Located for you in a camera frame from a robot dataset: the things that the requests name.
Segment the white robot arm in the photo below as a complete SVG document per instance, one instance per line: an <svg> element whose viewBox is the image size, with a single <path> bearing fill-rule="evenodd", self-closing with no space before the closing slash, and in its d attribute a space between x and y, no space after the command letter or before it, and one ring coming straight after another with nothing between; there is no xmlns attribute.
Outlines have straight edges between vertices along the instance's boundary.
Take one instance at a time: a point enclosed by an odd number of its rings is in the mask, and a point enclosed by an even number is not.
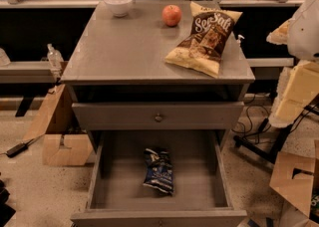
<svg viewBox="0 0 319 227"><path fill-rule="evenodd" d="M319 0L305 0L266 41L286 45L299 60L294 68L282 70L269 117L272 126L287 127L319 95Z"/></svg>

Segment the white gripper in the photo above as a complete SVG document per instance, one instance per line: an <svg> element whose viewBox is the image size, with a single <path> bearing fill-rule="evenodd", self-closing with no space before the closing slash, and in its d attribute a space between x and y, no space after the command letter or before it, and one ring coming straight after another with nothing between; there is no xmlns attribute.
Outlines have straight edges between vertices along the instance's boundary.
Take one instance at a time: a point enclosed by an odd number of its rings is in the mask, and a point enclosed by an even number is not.
<svg viewBox="0 0 319 227"><path fill-rule="evenodd" d="M266 41L274 45L286 45L290 20L268 34ZM275 127L287 127L299 117L304 108L319 95L319 64L300 61L294 68L285 67L277 85L270 124Z"/></svg>

